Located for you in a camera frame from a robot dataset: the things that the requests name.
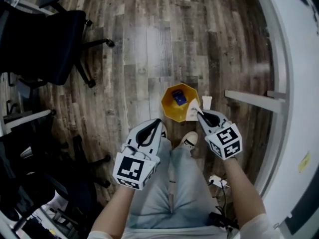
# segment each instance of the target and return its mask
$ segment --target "white sneaker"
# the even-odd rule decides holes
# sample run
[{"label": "white sneaker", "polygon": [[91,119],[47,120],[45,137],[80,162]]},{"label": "white sneaker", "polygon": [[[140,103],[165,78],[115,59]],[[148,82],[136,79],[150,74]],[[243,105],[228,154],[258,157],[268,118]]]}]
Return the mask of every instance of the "white sneaker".
[{"label": "white sneaker", "polygon": [[198,134],[194,131],[188,132],[183,139],[180,141],[179,146],[184,145],[189,148],[189,150],[193,150],[195,145],[197,144]]},{"label": "white sneaker", "polygon": [[167,139],[167,128],[164,124],[163,124],[163,127],[161,129],[161,137],[164,137]]}]

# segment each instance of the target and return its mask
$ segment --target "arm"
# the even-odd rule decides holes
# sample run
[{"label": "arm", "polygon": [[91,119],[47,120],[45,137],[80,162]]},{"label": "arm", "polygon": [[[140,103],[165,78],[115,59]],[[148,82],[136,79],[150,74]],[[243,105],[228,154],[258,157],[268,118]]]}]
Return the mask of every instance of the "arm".
[{"label": "arm", "polygon": [[247,222],[266,213],[263,201],[248,180],[235,158],[224,161],[227,179],[231,187],[238,225],[242,228]]},{"label": "arm", "polygon": [[114,239],[120,239],[125,228],[134,192],[134,189],[120,186],[95,220],[91,231],[102,231]]}]

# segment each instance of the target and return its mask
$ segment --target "floor board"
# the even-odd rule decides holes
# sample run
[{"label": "floor board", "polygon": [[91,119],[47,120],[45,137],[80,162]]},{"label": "floor board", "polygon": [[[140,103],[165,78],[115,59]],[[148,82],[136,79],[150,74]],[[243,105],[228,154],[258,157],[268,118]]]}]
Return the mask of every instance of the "floor board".
[{"label": "floor board", "polygon": [[[61,4],[84,10],[93,21],[85,41],[111,38],[116,43],[113,49],[103,44],[82,54],[83,65],[97,82],[94,88],[89,89],[73,68],[64,86],[48,84],[39,90],[43,109],[57,110],[53,133],[61,141],[72,146],[72,137],[79,134],[89,161],[113,156],[96,171],[112,182],[107,190],[97,186],[100,202],[106,203],[116,189],[111,176],[114,160],[129,130],[148,119],[162,118],[174,145],[187,131],[197,131],[200,140],[193,157],[204,176],[224,174],[198,123],[176,123],[164,117],[161,97],[167,87],[179,82],[196,88],[200,97],[213,96],[211,108],[237,124],[244,144],[238,160],[255,181],[271,113],[227,99],[224,91],[263,95],[273,89],[266,24],[256,0],[62,0]],[[3,74],[3,104],[18,99],[16,89],[6,83]],[[212,186],[211,193],[223,201],[218,188]]]}]

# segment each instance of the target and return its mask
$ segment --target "jeans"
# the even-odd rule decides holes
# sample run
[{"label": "jeans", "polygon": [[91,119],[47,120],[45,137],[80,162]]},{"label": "jeans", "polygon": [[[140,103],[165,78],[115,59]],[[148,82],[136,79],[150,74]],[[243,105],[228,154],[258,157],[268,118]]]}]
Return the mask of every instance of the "jeans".
[{"label": "jeans", "polygon": [[[218,204],[189,148],[182,145],[172,151],[171,142],[163,137],[159,146],[160,165],[145,188],[135,192],[126,227],[181,229],[207,226],[209,213],[219,213],[216,210]],[[168,203],[170,161],[176,178],[173,213]]]}]

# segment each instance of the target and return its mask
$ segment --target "office chair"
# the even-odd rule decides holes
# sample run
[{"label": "office chair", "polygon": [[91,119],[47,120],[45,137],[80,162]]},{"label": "office chair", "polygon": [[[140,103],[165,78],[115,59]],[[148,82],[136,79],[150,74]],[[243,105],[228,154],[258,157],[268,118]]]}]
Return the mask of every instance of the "office chair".
[{"label": "office chair", "polygon": [[45,16],[20,11],[6,2],[0,2],[0,73],[13,72],[24,78],[41,79],[63,85],[75,65],[84,82],[92,88],[93,79],[88,79],[80,62],[81,50],[106,43],[101,39],[82,44],[86,20],[84,11],[66,11],[59,0],[42,0],[39,7],[52,6],[59,13]]}]

